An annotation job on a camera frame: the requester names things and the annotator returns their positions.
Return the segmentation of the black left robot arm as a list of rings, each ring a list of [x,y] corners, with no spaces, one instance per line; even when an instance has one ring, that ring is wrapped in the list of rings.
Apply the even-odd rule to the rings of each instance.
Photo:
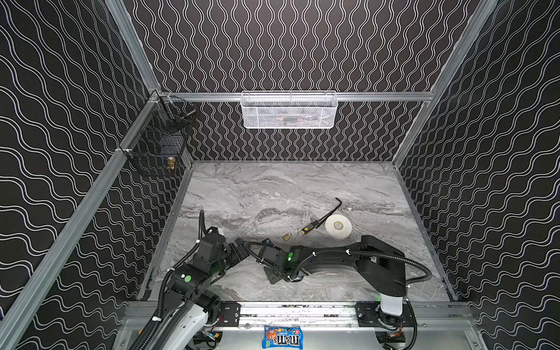
[[[131,349],[186,349],[204,328],[220,320],[220,298],[212,283],[249,257],[242,239],[227,242],[217,227],[198,216],[195,246],[168,270],[158,291],[156,309]]]

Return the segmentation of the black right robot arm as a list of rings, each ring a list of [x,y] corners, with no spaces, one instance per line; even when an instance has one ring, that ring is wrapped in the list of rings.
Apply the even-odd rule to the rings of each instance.
[[[263,265],[271,284],[297,283],[305,276],[324,271],[356,271],[379,293],[377,306],[371,311],[358,311],[358,319],[390,331],[405,325],[408,286],[433,277],[427,266],[373,236],[362,236],[354,244],[326,248],[300,245],[284,250],[269,240],[241,244]]]

